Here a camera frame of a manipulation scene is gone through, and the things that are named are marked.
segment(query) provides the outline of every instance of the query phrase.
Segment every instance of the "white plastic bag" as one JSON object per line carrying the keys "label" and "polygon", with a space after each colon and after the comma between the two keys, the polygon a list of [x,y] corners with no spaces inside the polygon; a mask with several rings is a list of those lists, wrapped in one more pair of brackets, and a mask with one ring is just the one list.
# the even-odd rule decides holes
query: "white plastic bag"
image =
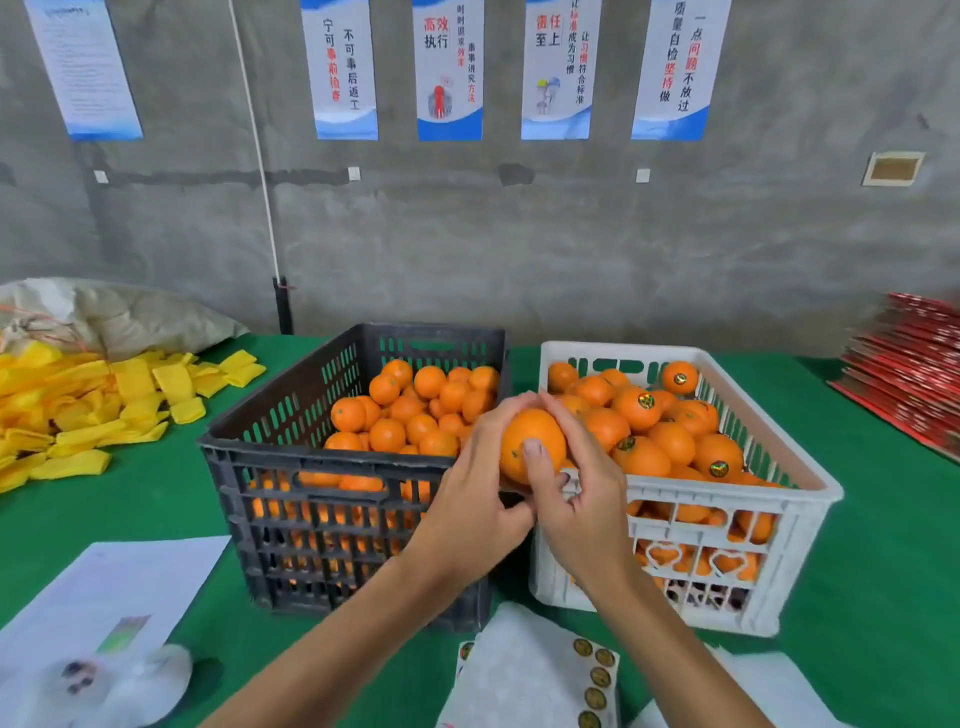
{"label": "white plastic bag", "polygon": [[84,279],[0,285],[0,352],[34,339],[114,361],[146,349],[201,352],[246,333],[239,322],[167,291]]}

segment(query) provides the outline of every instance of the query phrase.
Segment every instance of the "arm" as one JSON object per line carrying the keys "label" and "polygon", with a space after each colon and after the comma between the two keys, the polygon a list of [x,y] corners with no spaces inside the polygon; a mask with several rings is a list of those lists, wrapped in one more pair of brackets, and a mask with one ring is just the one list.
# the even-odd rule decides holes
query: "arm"
{"label": "arm", "polygon": [[581,493],[564,501],[540,443],[524,443],[540,525],[554,556],[583,586],[647,678],[667,723],[671,728],[772,728],[634,561],[623,472],[573,415],[550,395],[540,396],[566,435],[581,482]]}
{"label": "arm", "polygon": [[504,400],[444,474],[429,518],[399,556],[210,716],[203,728],[332,726],[403,644],[520,545],[529,503],[498,496],[503,430],[535,395]]}

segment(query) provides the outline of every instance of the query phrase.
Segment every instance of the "wall poster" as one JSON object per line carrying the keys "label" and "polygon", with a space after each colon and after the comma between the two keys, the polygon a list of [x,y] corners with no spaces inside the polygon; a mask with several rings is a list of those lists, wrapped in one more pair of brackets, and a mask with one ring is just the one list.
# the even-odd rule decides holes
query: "wall poster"
{"label": "wall poster", "polygon": [[142,139],[105,0],[27,0],[26,4],[70,138]]}
{"label": "wall poster", "polygon": [[318,139],[376,141],[369,0],[300,0]]}
{"label": "wall poster", "polygon": [[527,0],[521,139],[590,136],[601,0]]}
{"label": "wall poster", "polygon": [[483,0],[413,0],[420,141],[483,138]]}
{"label": "wall poster", "polygon": [[631,139],[700,141],[731,0],[652,0]]}

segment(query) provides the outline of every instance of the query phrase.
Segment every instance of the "yellow foam net sleeve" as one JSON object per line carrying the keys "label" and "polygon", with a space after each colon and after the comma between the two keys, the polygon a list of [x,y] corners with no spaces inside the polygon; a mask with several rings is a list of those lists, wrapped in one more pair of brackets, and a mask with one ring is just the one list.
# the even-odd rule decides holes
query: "yellow foam net sleeve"
{"label": "yellow foam net sleeve", "polygon": [[192,353],[146,351],[107,363],[35,341],[0,354],[0,493],[31,480],[98,475],[99,448],[156,442],[206,415],[201,397],[245,387],[266,371],[249,352],[220,364]]}

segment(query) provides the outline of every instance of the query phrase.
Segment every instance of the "concrete wall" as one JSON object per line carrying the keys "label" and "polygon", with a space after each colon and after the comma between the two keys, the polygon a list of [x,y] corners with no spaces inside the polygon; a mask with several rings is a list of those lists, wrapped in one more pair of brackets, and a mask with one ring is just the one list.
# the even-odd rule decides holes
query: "concrete wall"
{"label": "concrete wall", "polygon": [[[484,141],[462,144],[417,142],[406,0],[371,0],[375,143],[315,138],[297,0],[236,3],[298,332],[447,320],[833,353],[878,294],[960,287],[950,0],[733,0],[700,143],[629,141],[646,2],[604,4],[590,139],[521,142],[524,8],[487,0]],[[7,6],[0,279],[144,283],[276,330],[226,0],[109,0],[145,139],[103,144],[67,139]],[[896,149],[928,152],[918,182],[860,187]]]}

